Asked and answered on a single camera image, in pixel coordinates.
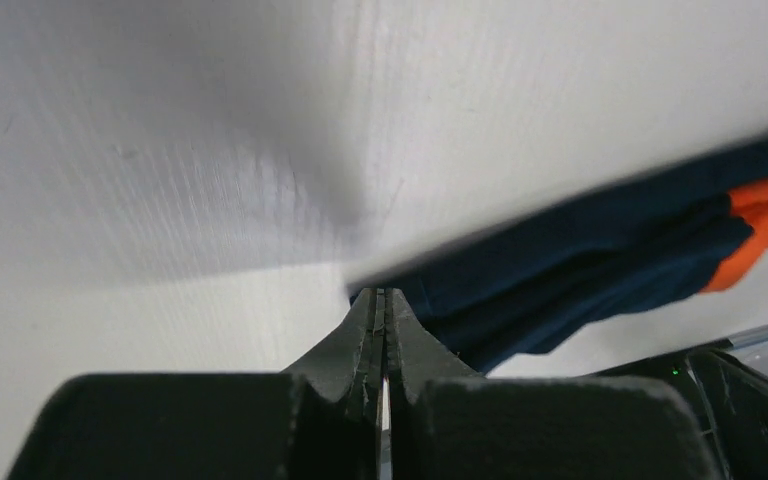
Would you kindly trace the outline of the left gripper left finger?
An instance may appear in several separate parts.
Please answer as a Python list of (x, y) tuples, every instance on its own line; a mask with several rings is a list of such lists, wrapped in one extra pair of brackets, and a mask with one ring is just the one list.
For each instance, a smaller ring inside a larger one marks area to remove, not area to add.
[(290, 479), (378, 479), (384, 291), (366, 289), (342, 322), (285, 369), (299, 382)]

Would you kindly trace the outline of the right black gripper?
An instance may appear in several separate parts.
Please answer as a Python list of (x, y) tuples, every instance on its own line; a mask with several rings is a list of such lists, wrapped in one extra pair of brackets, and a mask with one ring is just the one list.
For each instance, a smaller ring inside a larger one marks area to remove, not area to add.
[(603, 371), (668, 383), (689, 404), (712, 455), (714, 479), (768, 479), (768, 376), (723, 344), (707, 344)]

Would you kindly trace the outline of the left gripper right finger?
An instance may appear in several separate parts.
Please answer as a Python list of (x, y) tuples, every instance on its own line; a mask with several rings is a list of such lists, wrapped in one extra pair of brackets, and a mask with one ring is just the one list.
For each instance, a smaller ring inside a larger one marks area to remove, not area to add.
[(385, 289), (386, 376), (390, 389), (390, 441), (395, 479), (429, 479), (436, 433), (426, 387), (451, 378), (480, 378), (417, 319), (404, 293)]

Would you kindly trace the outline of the navy orange underwear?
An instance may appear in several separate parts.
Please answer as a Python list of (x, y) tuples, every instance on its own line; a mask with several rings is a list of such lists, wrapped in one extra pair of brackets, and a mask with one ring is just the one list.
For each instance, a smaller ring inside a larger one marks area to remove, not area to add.
[(472, 369), (552, 352), (583, 327), (727, 290), (768, 252), (768, 136), (547, 208), (395, 274)]

